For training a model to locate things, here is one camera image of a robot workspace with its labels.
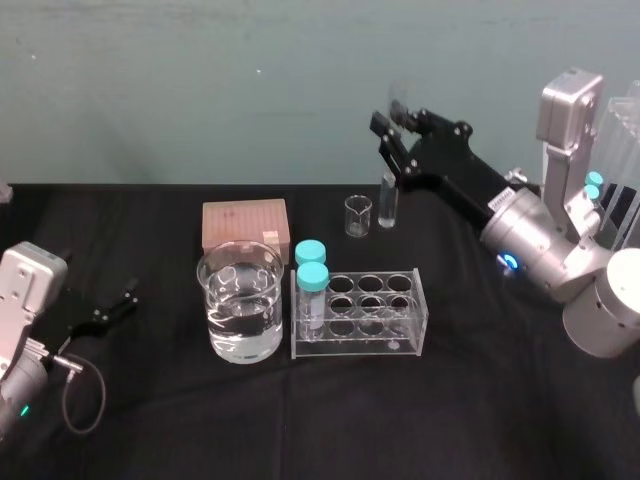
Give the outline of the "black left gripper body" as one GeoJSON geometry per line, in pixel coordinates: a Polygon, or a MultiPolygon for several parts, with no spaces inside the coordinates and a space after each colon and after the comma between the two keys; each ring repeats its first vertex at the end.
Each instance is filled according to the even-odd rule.
{"type": "Polygon", "coordinates": [[[64,287],[55,302],[36,321],[36,341],[48,351],[59,351],[80,325],[89,324],[103,313],[98,302],[71,287],[64,287]]]}

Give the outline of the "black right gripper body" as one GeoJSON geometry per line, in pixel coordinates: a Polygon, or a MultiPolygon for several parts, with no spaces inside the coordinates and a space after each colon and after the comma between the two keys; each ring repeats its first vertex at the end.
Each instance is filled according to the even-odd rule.
{"type": "Polygon", "coordinates": [[[516,188],[471,150],[471,125],[428,112],[431,131],[415,133],[419,173],[400,176],[400,189],[431,191],[467,221],[491,220],[516,188]]]}

